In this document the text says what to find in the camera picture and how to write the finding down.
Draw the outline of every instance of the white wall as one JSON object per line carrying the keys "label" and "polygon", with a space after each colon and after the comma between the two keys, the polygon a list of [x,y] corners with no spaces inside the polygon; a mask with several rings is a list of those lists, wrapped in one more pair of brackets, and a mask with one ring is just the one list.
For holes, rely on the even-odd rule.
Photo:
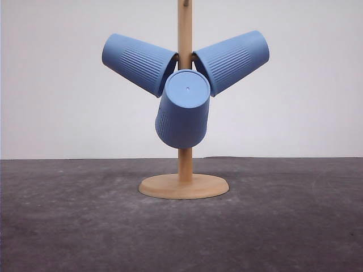
{"label": "white wall", "polygon": [[[153,158],[159,100],[101,63],[122,33],[176,50],[176,0],[6,0],[3,159]],[[363,156],[363,1],[195,0],[194,48],[260,30],[270,61],[211,99],[203,156]]]}

